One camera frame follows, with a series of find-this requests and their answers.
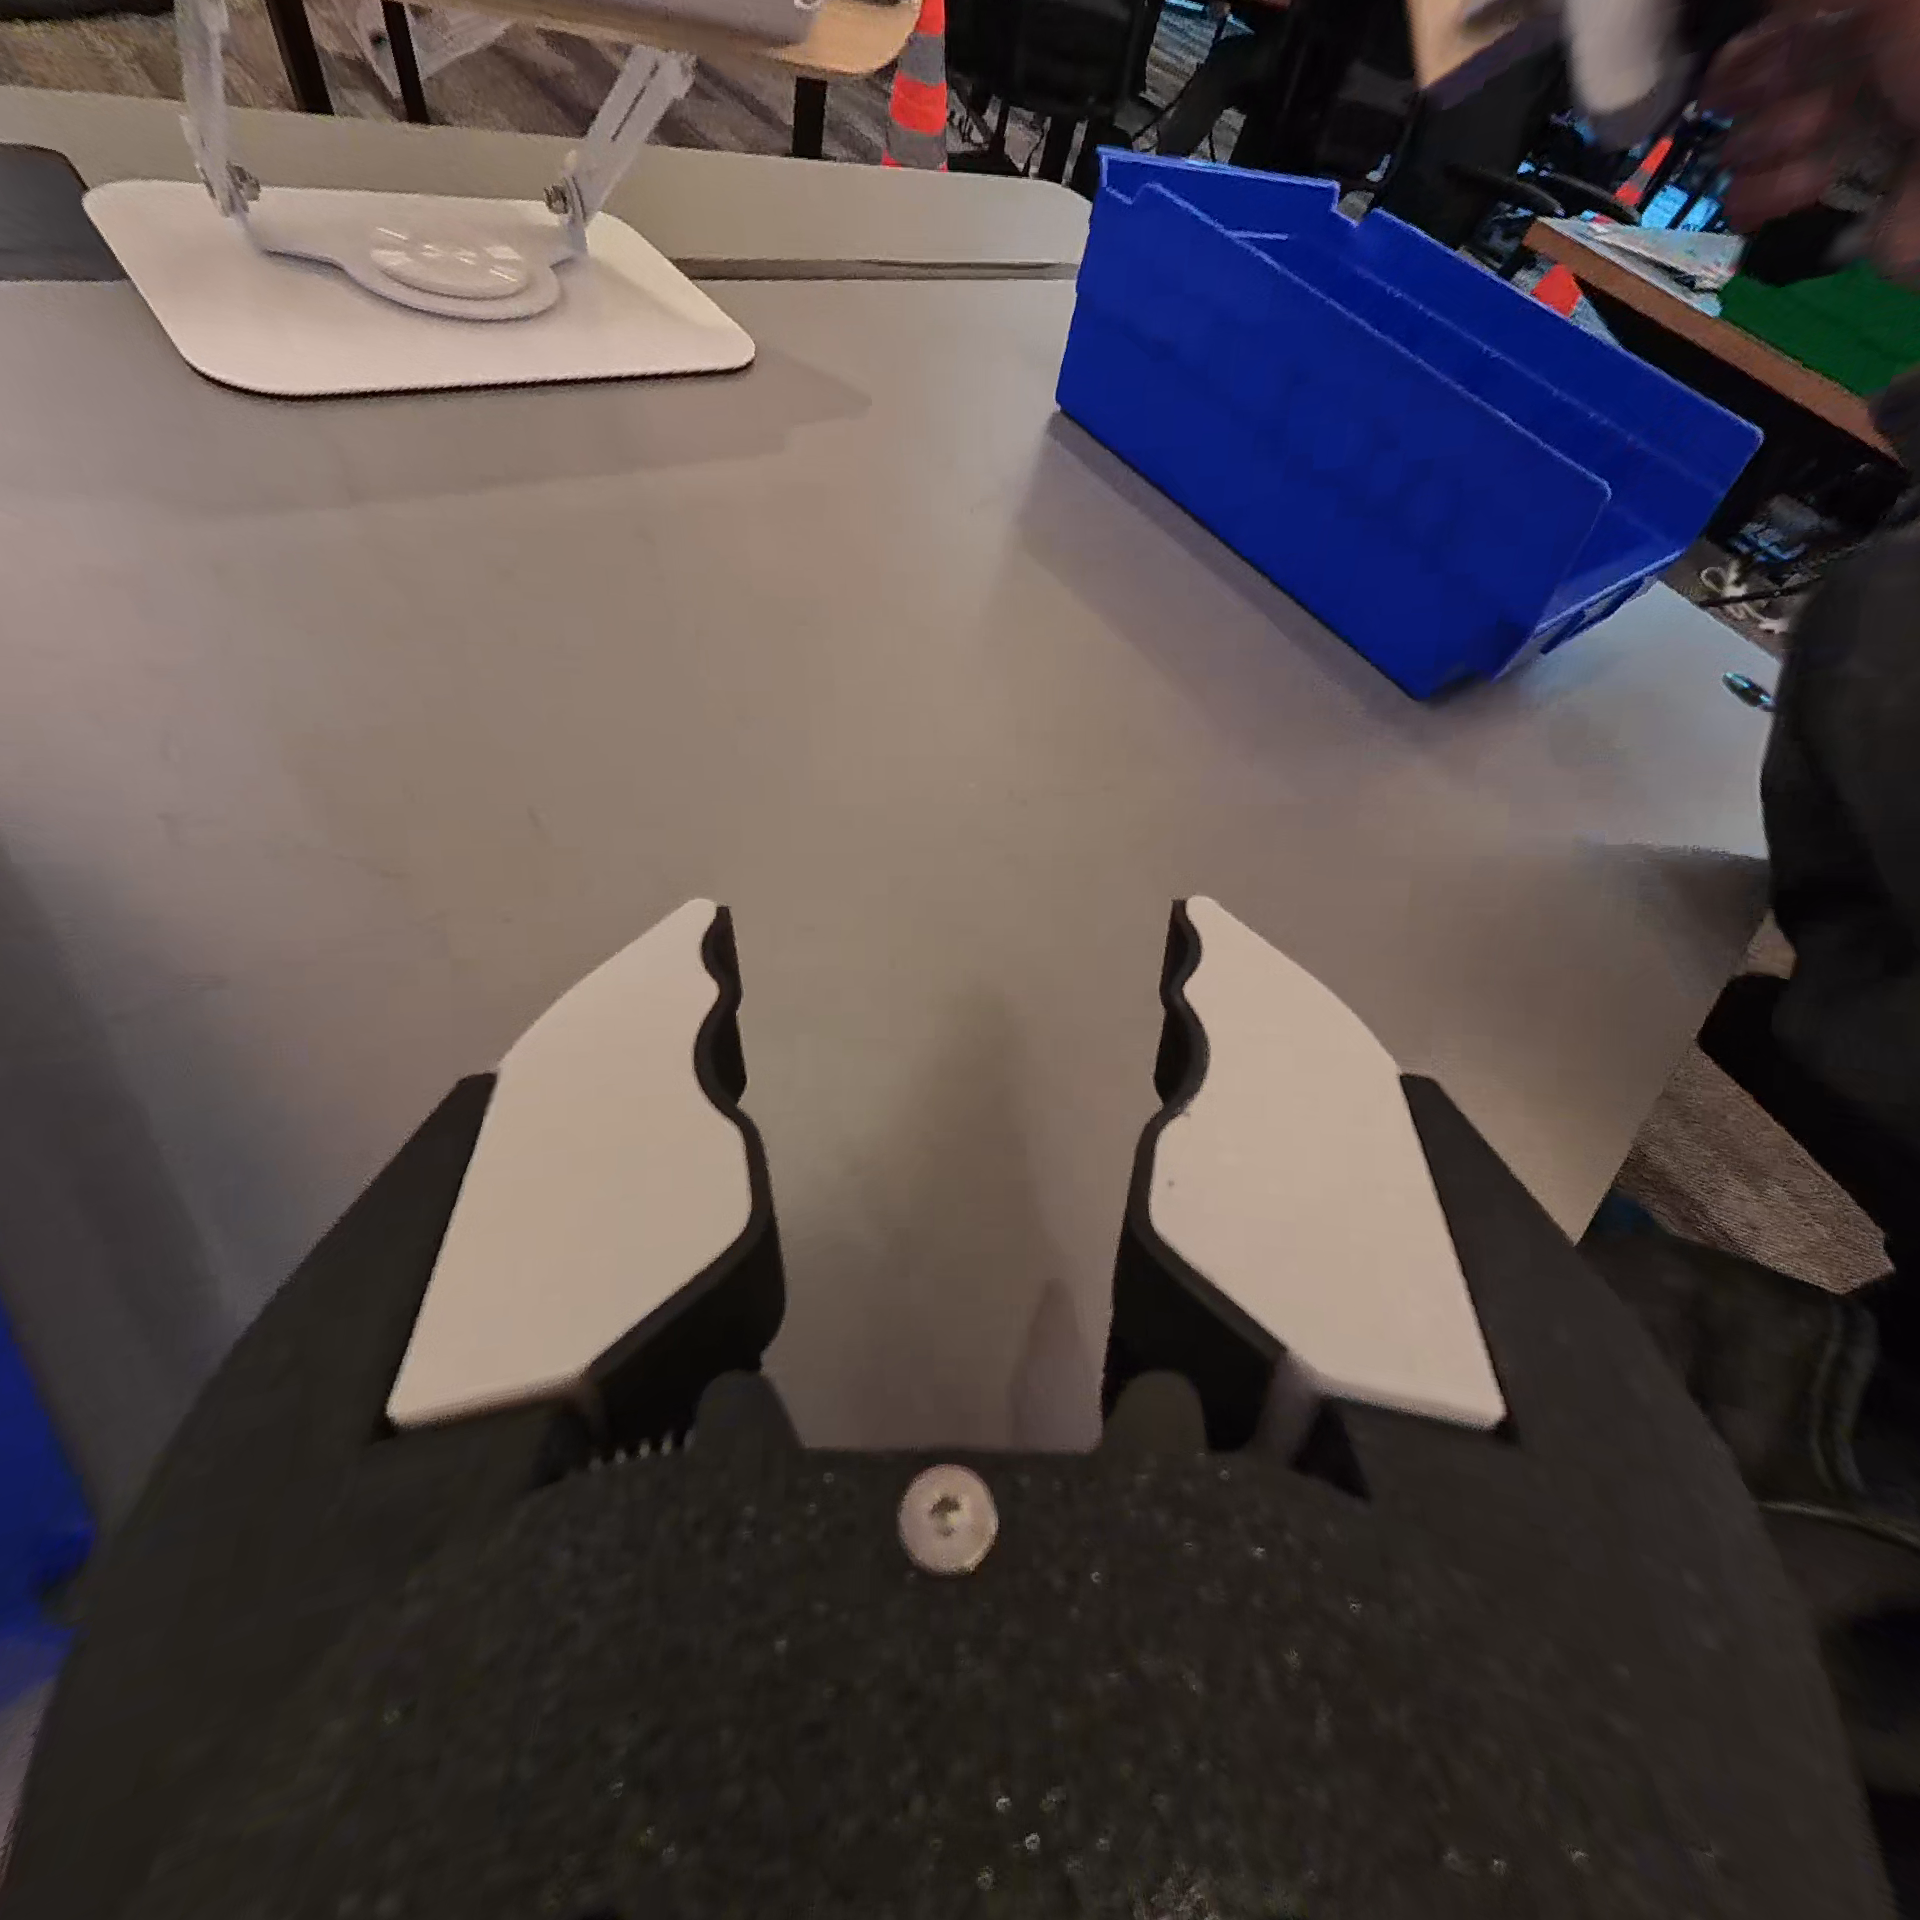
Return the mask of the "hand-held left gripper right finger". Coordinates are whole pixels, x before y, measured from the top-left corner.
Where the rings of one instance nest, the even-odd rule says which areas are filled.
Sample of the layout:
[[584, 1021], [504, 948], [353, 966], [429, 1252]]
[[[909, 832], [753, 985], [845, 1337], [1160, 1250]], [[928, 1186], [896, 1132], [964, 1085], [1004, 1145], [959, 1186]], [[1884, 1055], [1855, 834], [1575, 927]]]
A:
[[1215, 1452], [1298, 1456], [1335, 1408], [1497, 1434], [1497, 1365], [1397, 1058], [1212, 895], [1169, 910], [1160, 1009], [1103, 1417], [1175, 1376]]

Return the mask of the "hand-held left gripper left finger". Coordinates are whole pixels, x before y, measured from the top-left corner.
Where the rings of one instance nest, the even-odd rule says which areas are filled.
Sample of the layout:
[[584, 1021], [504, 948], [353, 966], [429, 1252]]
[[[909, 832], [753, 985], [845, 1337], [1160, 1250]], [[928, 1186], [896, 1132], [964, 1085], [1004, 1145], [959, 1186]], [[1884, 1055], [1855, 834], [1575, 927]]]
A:
[[386, 1417], [561, 1406], [610, 1448], [674, 1446], [785, 1320], [745, 1113], [731, 913], [691, 898], [500, 1058]]

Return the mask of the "blue plastic bin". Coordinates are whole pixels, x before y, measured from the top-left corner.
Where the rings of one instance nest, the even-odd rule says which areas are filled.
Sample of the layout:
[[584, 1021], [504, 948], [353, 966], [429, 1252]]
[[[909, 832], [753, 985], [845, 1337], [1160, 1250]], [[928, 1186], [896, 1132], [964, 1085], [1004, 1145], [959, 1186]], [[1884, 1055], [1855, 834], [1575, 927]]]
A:
[[1057, 401], [1426, 703], [1625, 607], [1763, 431], [1338, 198], [1106, 149]]
[[3, 1628], [23, 1632], [92, 1556], [97, 1526], [33, 1372], [3, 1319]]

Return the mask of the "grey desk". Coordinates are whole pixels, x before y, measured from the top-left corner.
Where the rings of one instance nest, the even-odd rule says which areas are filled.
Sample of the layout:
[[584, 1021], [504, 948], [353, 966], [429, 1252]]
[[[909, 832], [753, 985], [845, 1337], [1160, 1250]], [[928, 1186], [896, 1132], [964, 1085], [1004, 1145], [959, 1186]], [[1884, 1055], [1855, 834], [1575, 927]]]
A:
[[100, 1502], [445, 1090], [731, 908], [810, 1440], [1090, 1440], [1173, 895], [1580, 1234], [1759, 924], [1740, 638], [1423, 706], [1051, 392], [1073, 284], [711, 288], [737, 374], [269, 399], [4, 284], [4, 1293]]

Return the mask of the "person's right hand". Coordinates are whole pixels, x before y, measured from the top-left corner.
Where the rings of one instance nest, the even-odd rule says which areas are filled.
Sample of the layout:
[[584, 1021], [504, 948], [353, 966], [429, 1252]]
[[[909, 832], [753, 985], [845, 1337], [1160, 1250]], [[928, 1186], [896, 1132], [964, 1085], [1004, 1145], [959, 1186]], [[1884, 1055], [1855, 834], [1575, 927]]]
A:
[[1820, 200], [1879, 142], [1872, 247], [1908, 272], [1917, 234], [1917, 4], [1771, 4], [1713, 58], [1698, 101], [1729, 125], [1731, 225], [1755, 232]]

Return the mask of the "wooden table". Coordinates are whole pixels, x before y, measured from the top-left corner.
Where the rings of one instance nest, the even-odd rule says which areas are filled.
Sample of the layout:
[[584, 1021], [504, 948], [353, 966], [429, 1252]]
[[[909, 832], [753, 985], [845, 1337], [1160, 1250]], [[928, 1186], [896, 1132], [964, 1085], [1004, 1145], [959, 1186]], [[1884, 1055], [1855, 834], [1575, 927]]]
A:
[[1589, 244], [1572, 231], [1535, 220], [1523, 232], [1523, 247], [1551, 260], [1555, 266], [1567, 269], [1591, 302], [1611, 298], [1633, 308], [1648, 324], [1735, 367], [1791, 407], [1837, 430], [1850, 440], [1892, 462], [1901, 460], [1900, 449], [1877, 430], [1865, 397], [1802, 365], [1733, 322], [1698, 311], [1681, 294], [1635, 272], [1620, 257]]

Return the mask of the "green box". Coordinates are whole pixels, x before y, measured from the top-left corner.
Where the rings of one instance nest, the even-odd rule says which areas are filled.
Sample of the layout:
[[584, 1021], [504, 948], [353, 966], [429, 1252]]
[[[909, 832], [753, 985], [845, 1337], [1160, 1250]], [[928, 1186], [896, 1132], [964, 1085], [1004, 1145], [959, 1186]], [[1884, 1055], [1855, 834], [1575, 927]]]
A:
[[1783, 285], [1738, 273], [1720, 312], [1863, 399], [1917, 367], [1917, 290], [1868, 260]]

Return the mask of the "person's body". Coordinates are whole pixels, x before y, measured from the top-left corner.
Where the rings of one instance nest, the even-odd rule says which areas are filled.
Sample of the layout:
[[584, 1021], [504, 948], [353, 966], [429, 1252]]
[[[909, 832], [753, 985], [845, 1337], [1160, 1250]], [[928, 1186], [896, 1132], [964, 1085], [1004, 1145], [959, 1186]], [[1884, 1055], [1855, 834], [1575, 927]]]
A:
[[1650, 1224], [1583, 1254], [1729, 1446], [1816, 1623], [1874, 1810], [1915, 1825], [1915, 1308], [1832, 1292]]

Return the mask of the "black office chair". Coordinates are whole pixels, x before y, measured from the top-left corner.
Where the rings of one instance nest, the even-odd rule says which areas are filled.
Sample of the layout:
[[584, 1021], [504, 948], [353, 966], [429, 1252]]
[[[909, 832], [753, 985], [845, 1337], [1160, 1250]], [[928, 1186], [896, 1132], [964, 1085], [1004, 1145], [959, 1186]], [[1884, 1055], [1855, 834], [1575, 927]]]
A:
[[1161, 2], [948, 2], [953, 97], [1042, 121], [1042, 173], [1065, 178], [1073, 142], [1112, 130], [1146, 78]]

